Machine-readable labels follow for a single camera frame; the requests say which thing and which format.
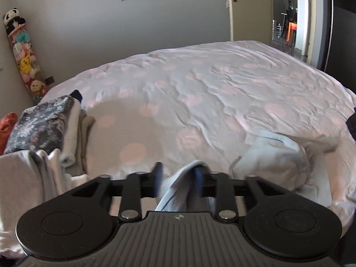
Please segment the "light grey-blue garment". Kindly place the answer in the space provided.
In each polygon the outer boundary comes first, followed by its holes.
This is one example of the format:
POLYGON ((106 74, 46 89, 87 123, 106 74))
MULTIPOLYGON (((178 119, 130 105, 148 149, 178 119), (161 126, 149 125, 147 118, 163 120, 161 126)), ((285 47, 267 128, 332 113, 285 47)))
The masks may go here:
MULTIPOLYGON (((333 137, 300 138, 267 130, 259 132, 248 150, 232 162, 229 172, 234 179, 257 175, 324 207, 332 205, 330 180, 325 155, 337 148, 333 137)), ((160 187, 157 211, 213 211, 213 201, 198 197, 194 190, 198 178, 195 168, 204 166, 193 161, 160 187)))

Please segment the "white folded cloth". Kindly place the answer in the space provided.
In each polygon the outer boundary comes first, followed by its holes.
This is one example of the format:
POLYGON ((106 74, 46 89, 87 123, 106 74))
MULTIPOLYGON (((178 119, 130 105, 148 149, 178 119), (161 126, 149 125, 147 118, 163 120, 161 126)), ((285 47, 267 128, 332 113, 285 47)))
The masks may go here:
POLYGON ((69 112, 63 142, 52 153, 59 155, 59 163, 63 168, 68 168, 76 163, 76 150, 78 141, 79 120, 81 114, 80 102, 73 99, 74 103, 69 112))

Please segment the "cream knitted blanket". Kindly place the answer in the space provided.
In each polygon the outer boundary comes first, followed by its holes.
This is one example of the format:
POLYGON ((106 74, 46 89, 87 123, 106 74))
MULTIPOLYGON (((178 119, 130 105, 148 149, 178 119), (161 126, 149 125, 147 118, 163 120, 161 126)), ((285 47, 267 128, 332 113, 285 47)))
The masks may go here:
POLYGON ((24 150, 1 156, 1 256, 18 259, 24 253, 15 229, 28 210, 90 180, 73 176, 60 163, 60 150, 24 150))

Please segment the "beige folded cloth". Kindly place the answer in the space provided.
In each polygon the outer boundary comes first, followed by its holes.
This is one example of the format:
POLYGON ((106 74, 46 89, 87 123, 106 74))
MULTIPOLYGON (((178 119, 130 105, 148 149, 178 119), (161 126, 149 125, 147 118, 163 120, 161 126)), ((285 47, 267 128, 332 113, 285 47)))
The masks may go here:
POLYGON ((75 153, 74 175, 82 175, 86 173, 87 140, 94 123, 95 118, 93 116, 88 116, 85 110, 81 110, 78 127, 77 149, 75 153))

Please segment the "dark floral folded cloth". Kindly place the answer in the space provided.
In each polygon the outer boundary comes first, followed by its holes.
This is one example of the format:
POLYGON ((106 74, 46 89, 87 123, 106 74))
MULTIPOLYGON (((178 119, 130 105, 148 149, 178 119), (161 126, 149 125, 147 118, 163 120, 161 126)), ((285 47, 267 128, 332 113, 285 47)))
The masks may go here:
POLYGON ((4 154, 23 150, 50 154, 62 148, 70 115, 78 106, 77 99, 64 95, 25 109, 10 133, 4 154))

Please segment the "dark navy cloth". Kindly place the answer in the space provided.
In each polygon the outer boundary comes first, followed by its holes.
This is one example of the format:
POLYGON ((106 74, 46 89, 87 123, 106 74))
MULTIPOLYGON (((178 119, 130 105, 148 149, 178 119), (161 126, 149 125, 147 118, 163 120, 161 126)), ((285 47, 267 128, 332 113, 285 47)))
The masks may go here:
POLYGON ((70 96, 75 98, 79 102, 82 102, 83 97, 79 90, 77 90, 77 89, 74 90, 73 92, 70 93, 70 96))

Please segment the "pink dotted bed cover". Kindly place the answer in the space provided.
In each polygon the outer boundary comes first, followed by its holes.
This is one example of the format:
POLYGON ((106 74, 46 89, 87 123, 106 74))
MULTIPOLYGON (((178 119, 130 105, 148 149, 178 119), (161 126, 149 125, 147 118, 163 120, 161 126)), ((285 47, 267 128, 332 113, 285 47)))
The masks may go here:
POLYGON ((336 142, 327 174, 312 173, 317 195, 347 229, 355 212, 355 141, 346 126, 355 94, 328 74, 260 42, 218 42, 139 54, 84 71, 52 88, 78 90, 95 123, 86 150, 91 177, 116 179, 164 164, 167 177, 199 160, 234 168, 261 130, 336 142))

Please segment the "orange red cloth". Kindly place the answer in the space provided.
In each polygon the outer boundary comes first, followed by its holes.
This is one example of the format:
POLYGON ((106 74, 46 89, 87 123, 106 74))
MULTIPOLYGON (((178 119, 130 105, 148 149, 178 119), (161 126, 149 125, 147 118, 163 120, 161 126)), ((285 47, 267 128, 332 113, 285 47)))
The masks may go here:
POLYGON ((0 155, 3 155, 8 138, 13 127, 18 121, 18 115, 14 112, 6 114, 0 120, 0 155))

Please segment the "black cloth at bed edge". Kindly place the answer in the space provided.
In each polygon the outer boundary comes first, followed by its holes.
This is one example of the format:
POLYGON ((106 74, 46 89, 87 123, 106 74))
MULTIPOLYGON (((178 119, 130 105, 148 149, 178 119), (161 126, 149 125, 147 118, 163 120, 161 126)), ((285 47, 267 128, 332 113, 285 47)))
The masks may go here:
POLYGON ((346 126, 353 140, 356 142, 356 108, 354 108, 354 113, 348 117, 346 126))

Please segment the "dark wardrobe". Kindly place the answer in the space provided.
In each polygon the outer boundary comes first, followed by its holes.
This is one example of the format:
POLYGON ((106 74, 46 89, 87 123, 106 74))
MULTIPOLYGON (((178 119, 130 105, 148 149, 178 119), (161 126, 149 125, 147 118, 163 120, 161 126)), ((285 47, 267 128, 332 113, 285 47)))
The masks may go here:
POLYGON ((326 0, 326 46, 321 69, 355 91, 355 0, 326 0))

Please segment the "orange stool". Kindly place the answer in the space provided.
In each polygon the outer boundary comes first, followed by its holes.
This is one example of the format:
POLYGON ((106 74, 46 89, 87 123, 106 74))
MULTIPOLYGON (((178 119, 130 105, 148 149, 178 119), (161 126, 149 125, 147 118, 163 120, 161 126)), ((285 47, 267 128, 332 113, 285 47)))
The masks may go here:
POLYGON ((294 45, 296 32, 297 32, 297 23, 289 22, 287 28, 287 36, 286 36, 287 45, 291 47, 294 45))

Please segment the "plush toy tube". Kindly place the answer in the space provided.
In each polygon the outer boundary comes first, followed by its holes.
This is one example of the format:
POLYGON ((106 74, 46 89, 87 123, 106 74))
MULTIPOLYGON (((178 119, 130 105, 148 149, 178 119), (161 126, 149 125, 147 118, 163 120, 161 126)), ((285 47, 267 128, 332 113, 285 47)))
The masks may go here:
POLYGON ((26 20, 17 8, 12 8, 4 15, 3 23, 22 81, 34 103, 38 104, 47 93, 47 84, 32 49, 26 20))

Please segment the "beige room door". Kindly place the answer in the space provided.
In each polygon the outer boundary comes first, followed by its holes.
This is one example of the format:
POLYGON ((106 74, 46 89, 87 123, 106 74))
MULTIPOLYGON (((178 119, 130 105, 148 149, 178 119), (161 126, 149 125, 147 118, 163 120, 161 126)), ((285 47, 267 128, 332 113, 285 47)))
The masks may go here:
POLYGON ((273 1, 229 0, 231 41, 255 40, 271 44, 273 1))

